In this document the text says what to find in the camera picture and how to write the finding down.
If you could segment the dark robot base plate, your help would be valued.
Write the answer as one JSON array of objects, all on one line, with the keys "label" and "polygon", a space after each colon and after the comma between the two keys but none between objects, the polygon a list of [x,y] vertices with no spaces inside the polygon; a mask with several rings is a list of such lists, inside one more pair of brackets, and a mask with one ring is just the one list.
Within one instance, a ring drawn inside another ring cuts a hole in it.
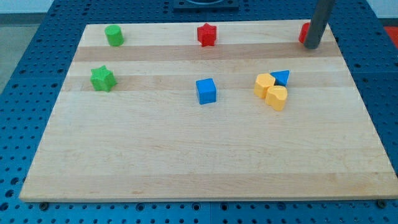
[{"label": "dark robot base plate", "polygon": [[239,8],[239,0],[172,0],[171,3],[174,11]]}]

